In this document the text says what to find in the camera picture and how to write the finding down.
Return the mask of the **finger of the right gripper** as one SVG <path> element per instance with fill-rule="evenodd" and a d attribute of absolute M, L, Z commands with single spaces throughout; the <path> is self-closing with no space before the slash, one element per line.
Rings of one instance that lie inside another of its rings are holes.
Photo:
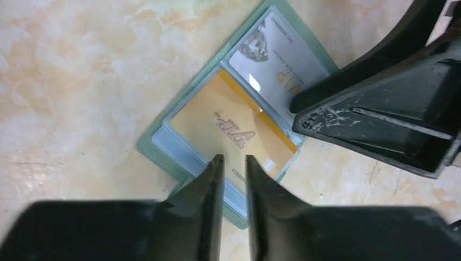
<path fill-rule="evenodd" d="M 460 40 L 436 40 L 298 113 L 292 130 L 438 178 L 460 154 Z"/>
<path fill-rule="evenodd" d="M 397 25 L 370 51 L 329 77 L 295 95 L 289 110 L 297 114 L 409 58 L 423 49 L 445 1 L 414 1 Z"/>

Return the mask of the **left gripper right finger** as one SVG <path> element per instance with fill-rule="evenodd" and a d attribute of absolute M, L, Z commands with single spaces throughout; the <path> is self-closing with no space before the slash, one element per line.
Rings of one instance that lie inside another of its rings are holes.
<path fill-rule="evenodd" d="M 313 206 L 246 156 L 252 260 L 460 260 L 460 233 L 433 209 Z"/>

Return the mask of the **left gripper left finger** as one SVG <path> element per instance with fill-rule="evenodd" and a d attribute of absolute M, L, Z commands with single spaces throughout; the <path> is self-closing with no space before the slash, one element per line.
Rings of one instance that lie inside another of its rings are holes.
<path fill-rule="evenodd" d="M 164 201 L 39 201 L 18 217 L 1 260 L 219 260 L 223 155 Z"/>

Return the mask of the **gold VIP card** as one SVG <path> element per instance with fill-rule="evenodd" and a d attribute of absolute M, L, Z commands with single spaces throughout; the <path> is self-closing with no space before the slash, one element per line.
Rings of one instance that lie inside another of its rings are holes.
<path fill-rule="evenodd" d="M 298 151 L 226 70 L 213 76 L 170 125 L 206 158 L 223 154 L 230 179 L 239 185 L 246 180 L 246 155 L 275 178 Z"/>

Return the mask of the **sage green card holder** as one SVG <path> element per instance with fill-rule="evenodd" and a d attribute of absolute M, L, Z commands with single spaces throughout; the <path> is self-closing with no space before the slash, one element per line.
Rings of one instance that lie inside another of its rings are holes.
<path fill-rule="evenodd" d="M 226 70 L 298 148 L 297 153 L 275 178 L 269 175 L 272 179 L 277 182 L 283 179 L 288 167 L 295 160 L 300 147 L 305 142 L 305 138 L 302 135 L 293 132 L 293 123 L 287 123 L 229 64 L 230 57 L 237 51 L 244 38 L 262 21 L 270 8 L 276 8 L 282 13 L 302 40 L 305 41 L 314 52 L 316 57 L 320 59 L 330 75 L 337 71 L 338 68 L 334 61 L 287 1 L 264 1 L 241 28 L 227 41 L 216 56 L 208 62 L 196 78 L 191 81 L 179 97 L 159 116 L 138 140 L 138 151 L 175 179 L 178 182 L 177 189 L 183 188 L 199 176 L 206 165 L 215 156 L 206 158 L 199 153 L 197 149 L 171 127 L 170 121 L 220 70 Z M 245 229 L 248 226 L 246 199 L 247 177 L 242 185 L 233 182 L 226 170 L 226 158 L 224 173 L 226 180 L 223 216 L 237 228 Z"/>

